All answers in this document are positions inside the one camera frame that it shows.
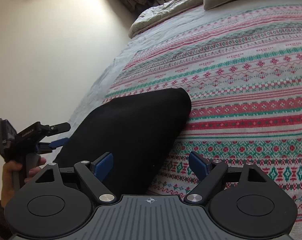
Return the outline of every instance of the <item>gray ribbed surface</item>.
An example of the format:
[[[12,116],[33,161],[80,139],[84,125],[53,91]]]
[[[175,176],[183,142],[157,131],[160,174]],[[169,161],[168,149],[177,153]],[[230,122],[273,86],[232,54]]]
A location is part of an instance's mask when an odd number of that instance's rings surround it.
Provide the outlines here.
[[[201,207],[183,204],[178,196],[123,196],[102,206],[83,228],[60,240],[239,240],[219,229]],[[282,236],[279,240],[289,240]]]

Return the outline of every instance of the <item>crosshair symbol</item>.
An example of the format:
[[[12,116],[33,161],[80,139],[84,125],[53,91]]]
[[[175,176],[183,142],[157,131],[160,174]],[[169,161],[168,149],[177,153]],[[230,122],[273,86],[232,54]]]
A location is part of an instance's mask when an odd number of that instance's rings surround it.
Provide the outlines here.
[[[153,203],[154,201],[156,201],[154,198],[148,198],[145,201],[149,202],[149,203]]]

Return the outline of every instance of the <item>bedspread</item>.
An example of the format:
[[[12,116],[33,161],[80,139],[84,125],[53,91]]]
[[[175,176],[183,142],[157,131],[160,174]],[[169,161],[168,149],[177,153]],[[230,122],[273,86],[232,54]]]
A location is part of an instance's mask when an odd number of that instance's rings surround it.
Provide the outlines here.
[[[302,4],[223,17],[138,51],[103,102],[163,88],[184,88],[192,110],[151,193],[192,190],[188,154],[197,151],[232,166],[256,163],[302,221]]]

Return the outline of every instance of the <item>round pad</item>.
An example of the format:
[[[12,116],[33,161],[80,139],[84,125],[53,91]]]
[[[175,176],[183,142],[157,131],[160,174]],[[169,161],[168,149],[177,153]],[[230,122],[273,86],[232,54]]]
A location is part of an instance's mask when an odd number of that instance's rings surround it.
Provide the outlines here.
[[[222,229],[233,235],[266,239],[290,232],[297,207],[274,182],[247,182],[215,195],[209,212]]]
[[[236,205],[240,211],[250,216],[264,216],[274,209],[273,202],[267,197],[260,195],[241,197],[236,202]]]
[[[57,214],[65,206],[63,199],[57,196],[46,195],[33,198],[27,205],[33,215],[48,217]]]

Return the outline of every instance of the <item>black pillow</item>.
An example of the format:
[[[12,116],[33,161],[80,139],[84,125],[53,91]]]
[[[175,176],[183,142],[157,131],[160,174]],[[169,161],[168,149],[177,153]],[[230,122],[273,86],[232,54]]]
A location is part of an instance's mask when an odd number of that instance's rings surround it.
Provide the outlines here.
[[[190,97],[182,88],[115,98],[84,119],[55,162],[72,167],[111,152],[114,165],[103,184],[117,197],[144,194],[190,111]]]

